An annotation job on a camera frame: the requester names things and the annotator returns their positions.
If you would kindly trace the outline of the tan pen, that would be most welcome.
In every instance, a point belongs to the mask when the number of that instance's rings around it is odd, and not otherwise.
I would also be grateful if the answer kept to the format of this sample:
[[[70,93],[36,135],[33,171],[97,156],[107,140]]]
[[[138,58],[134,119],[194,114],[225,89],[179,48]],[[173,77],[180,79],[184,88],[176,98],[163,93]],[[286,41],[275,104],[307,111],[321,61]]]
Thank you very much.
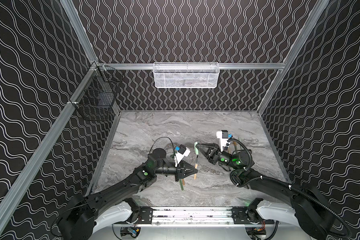
[[[198,168],[198,158],[199,158],[199,155],[196,155],[196,159],[195,159],[195,169],[197,170]],[[194,180],[197,179],[197,173],[194,174]]]

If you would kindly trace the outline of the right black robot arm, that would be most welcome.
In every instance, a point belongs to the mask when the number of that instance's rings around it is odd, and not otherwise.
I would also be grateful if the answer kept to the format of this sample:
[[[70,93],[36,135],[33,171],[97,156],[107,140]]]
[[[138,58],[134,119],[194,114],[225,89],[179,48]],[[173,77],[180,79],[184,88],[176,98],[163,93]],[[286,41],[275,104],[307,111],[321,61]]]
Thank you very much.
[[[290,206],[295,212],[287,219],[297,220],[297,225],[312,238],[325,240],[327,236],[352,236],[349,224],[331,208],[317,188],[290,184],[254,170],[252,151],[243,143],[238,144],[242,149],[231,154],[226,152],[227,147],[221,148],[217,144],[197,143],[195,148],[209,163],[231,168],[230,180],[236,187],[250,186],[252,190],[265,193]]]

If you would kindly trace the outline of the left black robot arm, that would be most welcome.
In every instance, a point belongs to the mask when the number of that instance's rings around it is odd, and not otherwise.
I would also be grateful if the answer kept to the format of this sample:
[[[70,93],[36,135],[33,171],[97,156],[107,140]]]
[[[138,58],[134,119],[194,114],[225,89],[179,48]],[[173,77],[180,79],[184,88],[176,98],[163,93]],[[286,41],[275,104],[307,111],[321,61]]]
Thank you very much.
[[[119,183],[88,196],[76,195],[53,221],[51,234],[64,240],[87,240],[96,227],[95,220],[106,210],[150,187],[157,174],[173,175],[175,181],[196,174],[198,170],[186,161],[177,166],[168,162],[167,152],[154,149],[147,160]]]

